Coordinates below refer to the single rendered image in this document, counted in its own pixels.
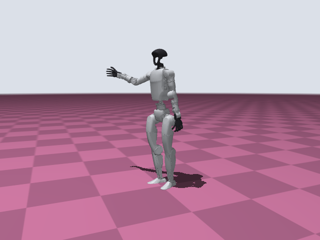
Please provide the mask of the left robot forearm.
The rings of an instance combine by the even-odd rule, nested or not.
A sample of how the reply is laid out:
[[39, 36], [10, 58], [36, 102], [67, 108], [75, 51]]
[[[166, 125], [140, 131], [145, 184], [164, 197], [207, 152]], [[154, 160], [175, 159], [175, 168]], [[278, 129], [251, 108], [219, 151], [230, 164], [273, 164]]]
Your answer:
[[173, 98], [170, 102], [171, 102], [171, 105], [172, 105], [172, 112], [174, 114], [176, 114], [176, 118], [180, 118], [181, 117], [181, 113], [180, 113], [180, 109], [179, 109], [179, 106], [178, 106], [178, 96], [177, 96], [177, 93], [175, 91], [173, 91], [172, 93], [173, 95]]

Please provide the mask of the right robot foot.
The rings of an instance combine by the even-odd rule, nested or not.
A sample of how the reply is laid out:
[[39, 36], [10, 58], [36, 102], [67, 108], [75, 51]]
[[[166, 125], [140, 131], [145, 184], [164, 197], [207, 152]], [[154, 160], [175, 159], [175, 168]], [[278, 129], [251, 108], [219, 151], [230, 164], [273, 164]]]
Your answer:
[[154, 179], [154, 180], [152, 180], [152, 181], [149, 181], [149, 182], [147, 182], [148, 184], [158, 184], [158, 183], [165, 183], [165, 182], [167, 182], [167, 180], [166, 180], [166, 178], [165, 177], [163, 177], [163, 178], [156, 178], [156, 179]]

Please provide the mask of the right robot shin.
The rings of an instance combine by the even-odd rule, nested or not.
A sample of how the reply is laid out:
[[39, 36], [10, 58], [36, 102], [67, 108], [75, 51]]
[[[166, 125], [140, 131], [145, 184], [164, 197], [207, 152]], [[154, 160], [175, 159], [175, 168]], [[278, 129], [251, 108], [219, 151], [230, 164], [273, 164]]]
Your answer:
[[151, 153], [152, 153], [152, 158], [153, 158], [153, 163], [156, 170], [157, 178], [159, 180], [162, 180], [163, 179], [163, 175], [162, 175], [163, 155], [161, 154], [157, 155], [153, 152], [153, 150], [151, 150]]

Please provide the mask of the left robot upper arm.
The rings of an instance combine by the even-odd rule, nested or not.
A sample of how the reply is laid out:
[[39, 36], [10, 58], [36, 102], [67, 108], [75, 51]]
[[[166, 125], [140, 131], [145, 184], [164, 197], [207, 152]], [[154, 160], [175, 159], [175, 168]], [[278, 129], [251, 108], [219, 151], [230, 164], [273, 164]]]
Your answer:
[[164, 70], [164, 77], [167, 80], [169, 92], [167, 93], [167, 97], [169, 99], [174, 99], [173, 91], [176, 92], [176, 84], [175, 84], [175, 73], [173, 70]]

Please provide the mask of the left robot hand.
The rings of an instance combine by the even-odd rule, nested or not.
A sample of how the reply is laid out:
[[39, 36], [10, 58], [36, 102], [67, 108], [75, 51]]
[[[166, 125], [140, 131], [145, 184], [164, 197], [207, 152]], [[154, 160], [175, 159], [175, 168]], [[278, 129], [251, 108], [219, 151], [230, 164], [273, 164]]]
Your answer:
[[176, 114], [174, 114], [174, 119], [175, 119], [175, 124], [172, 128], [172, 130], [175, 128], [174, 132], [178, 132], [180, 131], [181, 129], [183, 129], [183, 123], [181, 121], [181, 117], [177, 118]]

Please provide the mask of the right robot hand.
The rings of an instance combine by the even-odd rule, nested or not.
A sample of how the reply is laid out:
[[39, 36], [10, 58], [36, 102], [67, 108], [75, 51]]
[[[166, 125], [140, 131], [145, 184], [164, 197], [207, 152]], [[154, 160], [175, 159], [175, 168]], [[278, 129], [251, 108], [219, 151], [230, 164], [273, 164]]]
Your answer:
[[110, 74], [110, 75], [107, 75], [107, 76], [109, 76], [109, 77], [117, 77], [117, 73], [122, 74], [121, 72], [118, 72], [114, 67], [110, 67], [110, 68], [112, 68], [112, 69], [107, 68], [107, 70], [111, 70], [111, 71], [106, 71], [106, 72], [111, 72], [111, 73], [106, 73], [106, 74]]

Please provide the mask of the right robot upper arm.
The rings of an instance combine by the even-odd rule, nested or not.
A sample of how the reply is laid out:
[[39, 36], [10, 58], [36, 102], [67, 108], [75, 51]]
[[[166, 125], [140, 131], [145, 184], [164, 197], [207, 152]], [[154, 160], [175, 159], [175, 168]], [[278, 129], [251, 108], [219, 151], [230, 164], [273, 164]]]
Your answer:
[[145, 75], [141, 76], [139, 79], [138, 78], [132, 78], [131, 83], [135, 86], [140, 85], [144, 82], [147, 82], [150, 80], [150, 74], [152, 71], [147, 72]]

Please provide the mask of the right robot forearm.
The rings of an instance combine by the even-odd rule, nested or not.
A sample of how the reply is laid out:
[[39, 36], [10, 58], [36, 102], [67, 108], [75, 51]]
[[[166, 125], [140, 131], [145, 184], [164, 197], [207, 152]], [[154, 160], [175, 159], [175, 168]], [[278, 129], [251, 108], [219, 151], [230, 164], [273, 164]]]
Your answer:
[[131, 83], [132, 76], [127, 75], [126, 73], [117, 73], [117, 78], [121, 78], [124, 79], [125, 81], [127, 81], [128, 83]]

